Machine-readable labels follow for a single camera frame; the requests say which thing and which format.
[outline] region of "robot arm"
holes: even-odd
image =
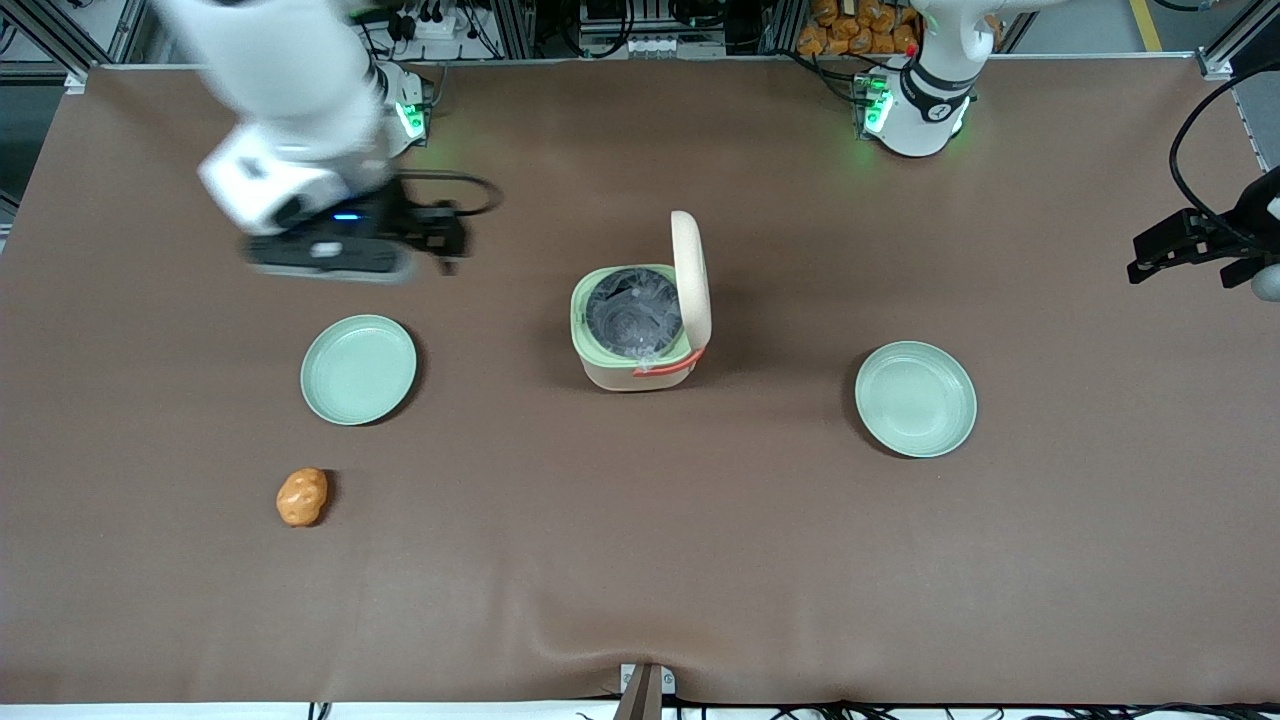
[[[899,60],[892,70],[873,72],[883,77],[887,92],[863,127],[900,155],[923,158],[942,150],[960,131],[969,91],[995,49],[996,33],[987,15],[1039,10],[1062,1],[911,0],[924,18],[919,54]]]
[[[1280,168],[1253,181],[1217,219],[1179,210],[1133,238],[1133,284],[1167,268],[1235,258],[1220,272],[1222,287],[1249,282],[1260,299],[1280,301]]]
[[[378,69],[347,0],[156,0],[209,90],[239,115],[200,165],[246,233],[276,234],[392,178]]]

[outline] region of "yellow floor line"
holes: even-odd
[[[1147,0],[1129,0],[1129,8],[1133,9],[1133,19],[1138,23],[1138,33],[1142,35],[1142,45],[1147,53],[1164,50],[1160,45],[1160,36],[1156,35],[1156,23],[1151,19],[1151,8],[1147,6]]]

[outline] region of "bread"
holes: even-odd
[[[893,29],[893,22],[897,20],[897,10],[888,5],[881,6],[881,14],[870,22],[872,32],[890,32]]]
[[[860,31],[861,26],[858,24],[856,18],[850,18],[842,15],[831,26],[831,35],[836,40],[852,40]]]
[[[863,28],[849,41],[850,53],[870,53],[872,50],[872,31]]]
[[[897,26],[893,28],[893,51],[906,53],[915,42],[915,31],[911,26]]]
[[[800,38],[796,41],[796,53],[801,55],[822,55],[826,49],[827,33],[820,27],[805,26],[800,31]]]
[[[872,35],[872,53],[873,54],[892,54],[893,53],[893,36],[887,32],[877,32]]]
[[[840,4],[836,0],[813,0],[809,9],[814,22],[822,27],[831,27],[840,18]]]

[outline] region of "red handle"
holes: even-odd
[[[704,350],[707,350],[707,348],[705,347],[699,347],[698,350],[695,350],[692,352],[692,355],[690,355],[689,357],[685,357],[684,360],[681,360],[680,363],[676,363],[675,365],[663,365],[662,368],[649,368],[648,370],[644,370],[641,368],[636,368],[635,370],[631,370],[631,377],[632,378],[657,378],[659,375],[671,375],[671,374],[678,373],[681,370],[687,370],[687,369],[692,368],[695,364],[698,364],[698,359],[703,356],[703,351]]]

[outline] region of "green plate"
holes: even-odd
[[[858,370],[854,400],[876,439],[910,457],[951,452],[978,419],[969,373],[923,342],[892,342],[872,352]]]
[[[302,359],[302,397],[330,423],[362,425],[390,413],[413,384],[417,348],[396,320],[353,315],[329,325]]]

